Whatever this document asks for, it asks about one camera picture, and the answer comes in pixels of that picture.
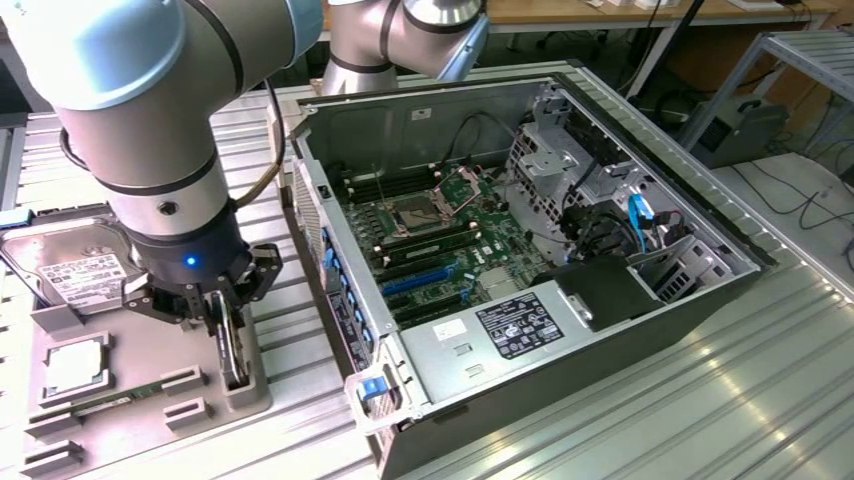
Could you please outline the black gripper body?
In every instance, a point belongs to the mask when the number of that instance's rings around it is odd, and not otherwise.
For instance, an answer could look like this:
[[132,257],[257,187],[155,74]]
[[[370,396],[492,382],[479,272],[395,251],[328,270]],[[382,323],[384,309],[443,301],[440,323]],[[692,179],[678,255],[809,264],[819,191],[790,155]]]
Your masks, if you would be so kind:
[[148,236],[124,227],[140,255],[141,268],[161,289],[185,290],[185,285],[216,285],[220,276],[235,279],[252,262],[241,238],[236,202],[228,199],[212,219],[179,235]]

